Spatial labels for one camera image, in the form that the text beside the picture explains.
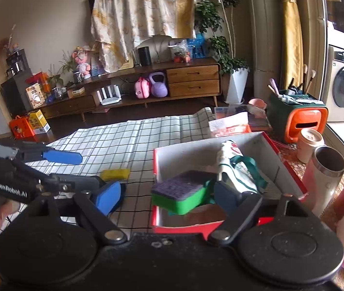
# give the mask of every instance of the yellow sponge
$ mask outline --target yellow sponge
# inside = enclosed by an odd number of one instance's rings
[[[129,178],[130,169],[120,168],[118,170],[103,170],[100,178],[107,182],[109,180],[125,180]]]

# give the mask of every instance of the purple kettlebell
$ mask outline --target purple kettlebell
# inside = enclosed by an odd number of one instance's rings
[[[162,82],[154,81],[153,77],[155,75],[162,75],[164,78],[163,81]],[[151,92],[152,92],[152,95],[154,97],[166,97],[168,95],[168,89],[167,89],[167,86],[165,85],[165,79],[166,79],[166,77],[165,77],[165,74],[163,72],[150,73],[149,80],[152,83]]]

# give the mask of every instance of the wooden drawer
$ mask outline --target wooden drawer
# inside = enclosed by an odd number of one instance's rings
[[[219,79],[217,65],[186,67],[167,70],[168,83]]]
[[[53,105],[41,108],[45,118],[52,118],[64,114],[81,112],[94,108],[95,102],[92,95],[81,96],[59,102]]]
[[[191,81],[169,84],[171,97],[219,93],[219,80]]]

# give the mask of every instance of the washing machine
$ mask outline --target washing machine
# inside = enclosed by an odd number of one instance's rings
[[[328,121],[344,121],[344,49],[329,46],[327,76],[323,102],[328,108]]]

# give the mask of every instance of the red and white package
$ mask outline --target red and white package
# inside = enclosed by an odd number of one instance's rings
[[[212,120],[208,125],[211,136],[215,138],[251,132],[247,112]]]

